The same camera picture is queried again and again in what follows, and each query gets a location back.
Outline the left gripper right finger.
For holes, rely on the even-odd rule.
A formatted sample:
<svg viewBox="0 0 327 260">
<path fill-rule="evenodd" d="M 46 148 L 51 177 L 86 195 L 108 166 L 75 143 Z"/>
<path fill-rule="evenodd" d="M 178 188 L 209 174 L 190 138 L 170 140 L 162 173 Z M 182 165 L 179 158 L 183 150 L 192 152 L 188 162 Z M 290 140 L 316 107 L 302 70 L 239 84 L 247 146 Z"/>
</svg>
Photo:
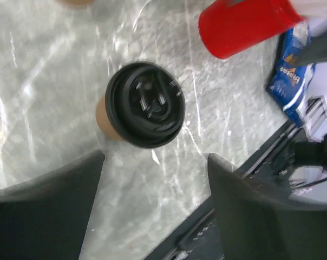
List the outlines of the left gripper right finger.
<svg viewBox="0 0 327 260">
<path fill-rule="evenodd" d="M 327 203 L 242 178 L 214 153 L 207 171 L 226 259 L 327 259 Z"/>
</svg>

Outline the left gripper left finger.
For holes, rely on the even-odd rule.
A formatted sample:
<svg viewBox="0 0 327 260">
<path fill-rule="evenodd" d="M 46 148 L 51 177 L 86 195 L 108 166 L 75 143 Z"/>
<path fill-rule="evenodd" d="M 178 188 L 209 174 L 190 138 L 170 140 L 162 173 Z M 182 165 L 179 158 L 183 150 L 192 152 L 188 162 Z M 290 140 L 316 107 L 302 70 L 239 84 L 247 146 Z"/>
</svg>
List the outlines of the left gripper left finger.
<svg viewBox="0 0 327 260">
<path fill-rule="evenodd" d="M 78 259 L 105 155 L 0 190 L 0 259 Z"/>
</svg>

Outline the brown paper cup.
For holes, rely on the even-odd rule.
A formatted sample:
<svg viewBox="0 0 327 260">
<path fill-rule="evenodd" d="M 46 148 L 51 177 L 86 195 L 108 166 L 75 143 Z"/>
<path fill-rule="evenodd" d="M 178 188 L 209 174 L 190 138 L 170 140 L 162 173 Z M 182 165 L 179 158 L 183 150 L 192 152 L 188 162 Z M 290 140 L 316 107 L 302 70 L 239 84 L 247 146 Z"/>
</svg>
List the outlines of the brown paper cup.
<svg viewBox="0 0 327 260">
<path fill-rule="evenodd" d="M 100 129 L 100 131 L 105 134 L 107 137 L 122 141 L 123 139 L 117 133 L 117 131 L 113 128 L 112 124 L 110 123 L 107 111 L 106 111 L 106 97 L 103 96 L 96 107 L 95 112 L 96 123 Z"/>
<path fill-rule="evenodd" d="M 83 7 L 92 4 L 95 0 L 58 0 L 58 2 L 72 7 Z"/>
</svg>

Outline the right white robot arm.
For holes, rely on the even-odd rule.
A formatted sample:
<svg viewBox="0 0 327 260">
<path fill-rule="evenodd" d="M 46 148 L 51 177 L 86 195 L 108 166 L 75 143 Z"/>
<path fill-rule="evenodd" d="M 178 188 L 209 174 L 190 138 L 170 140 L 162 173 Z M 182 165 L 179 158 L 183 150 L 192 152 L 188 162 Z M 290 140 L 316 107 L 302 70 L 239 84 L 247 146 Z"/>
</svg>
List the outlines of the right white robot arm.
<svg viewBox="0 0 327 260">
<path fill-rule="evenodd" d="M 297 14 L 307 17 L 327 17 L 327 1 L 291 1 Z M 313 38 L 299 53 L 295 65 L 327 62 L 327 29 Z M 327 171 L 327 134 L 321 142 L 295 142 L 292 160 L 297 167 L 321 166 Z"/>
</svg>

